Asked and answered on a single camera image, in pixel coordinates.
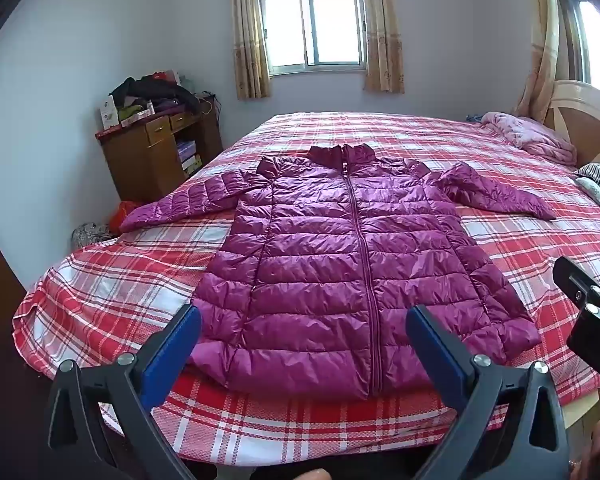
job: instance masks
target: window sill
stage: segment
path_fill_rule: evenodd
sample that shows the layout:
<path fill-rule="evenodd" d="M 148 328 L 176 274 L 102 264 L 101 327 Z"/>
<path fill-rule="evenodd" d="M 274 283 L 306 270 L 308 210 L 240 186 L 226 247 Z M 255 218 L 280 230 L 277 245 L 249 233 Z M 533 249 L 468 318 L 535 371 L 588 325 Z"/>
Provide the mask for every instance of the window sill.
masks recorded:
<path fill-rule="evenodd" d="M 339 66 L 339 65 L 323 65 L 319 68 L 310 68 L 308 70 L 288 70 L 284 72 L 269 72 L 270 77 L 277 77 L 279 75 L 294 75 L 294 74 L 312 74 L 320 72 L 366 72 L 366 67 L 357 66 Z"/>

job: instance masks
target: jacket zipper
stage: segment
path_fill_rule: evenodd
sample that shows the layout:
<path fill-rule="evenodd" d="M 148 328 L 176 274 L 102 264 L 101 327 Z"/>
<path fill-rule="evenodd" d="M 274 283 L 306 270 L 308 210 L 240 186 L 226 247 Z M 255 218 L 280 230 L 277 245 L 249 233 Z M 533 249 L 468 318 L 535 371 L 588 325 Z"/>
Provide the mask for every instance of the jacket zipper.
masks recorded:
<path fill-rule="evenodd" d="M 349 199 L 351 200 L 351 208 L 353 212 L 353 225 L 356 228 L 356 234 L 358 235 L 358 241 L 360 243 L 360 254 L 362 255 L 362 266 L 364 272 L 364 281 L 366 289 L 366 301 L 369 305 L 369 325 L 371 328 L 371 396 L 376 397 L 380 393 L 381 382 L 382 382 L 382 370 L 380 361 L 380 320 L 378 313 L 378 304 L 376 303 L 376 296 L 374 295 L 373 288 L 371 286 L 371 265 L 369 263 L 369 253 L 366 247 L 365 239 L 362 235 L 362 229 L 360 228 L 360 222 L 358 219 L 358 205 L 356 204 L 356 197 L 353 193 L 353 186 L 349 179 L 349 167 L 347 165 L 343 172 L 344 181 L 347 184 L 347 190 L 349 191 Z"/>

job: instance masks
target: brown wooden cabinet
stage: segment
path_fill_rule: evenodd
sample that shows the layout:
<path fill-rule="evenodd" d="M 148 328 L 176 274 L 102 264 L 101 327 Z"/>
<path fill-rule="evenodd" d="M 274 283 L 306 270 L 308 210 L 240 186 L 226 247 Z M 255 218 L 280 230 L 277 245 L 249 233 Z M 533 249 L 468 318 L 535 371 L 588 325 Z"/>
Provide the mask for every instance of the brown wooden cabinet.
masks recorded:
<path fill-rule="evenodd" d="M 199 114 L 178 111 L 152 116 L 100 136 L 120 200 L 154 202 L 188 178 L 178 158 L 177 141 L 195 140 L 203 166 L 222 152 L 215 96 L 198 97 Z"/>

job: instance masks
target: bed headboard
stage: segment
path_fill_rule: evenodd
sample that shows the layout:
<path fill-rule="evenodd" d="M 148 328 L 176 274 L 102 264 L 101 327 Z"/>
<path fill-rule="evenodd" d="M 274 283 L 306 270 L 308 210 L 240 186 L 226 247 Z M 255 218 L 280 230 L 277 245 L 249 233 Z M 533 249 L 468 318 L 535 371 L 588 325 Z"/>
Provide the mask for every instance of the bed headboard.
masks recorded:
<path fill-rule="evenodd" d="M 581 81 L 556 81 L 544 124 L 576 147 L 579 168 L 600 162 L 600 90 Z"/>

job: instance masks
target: red plastic bag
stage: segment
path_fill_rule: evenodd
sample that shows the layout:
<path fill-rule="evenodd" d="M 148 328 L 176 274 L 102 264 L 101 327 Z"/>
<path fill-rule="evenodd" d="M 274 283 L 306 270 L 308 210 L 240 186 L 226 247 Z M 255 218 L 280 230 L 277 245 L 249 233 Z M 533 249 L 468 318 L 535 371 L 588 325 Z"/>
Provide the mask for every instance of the red plastic bag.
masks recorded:
<path fill-rule="evenodd" d="M 113 215 L 111 220 L 109 220 L 109 231 L 116 236 L 120 236 L 122 234 L 120 233 L 120 226 L 122 225 L 122 222 L 124 222 L 125 218 L 129 216 L 129 213 L 131 213 L 134 209 L 139 208 L 141 205 L 141 203 L 131 202 L 131 200 L 123 200 L 120 202 L 115 215 Z"/>

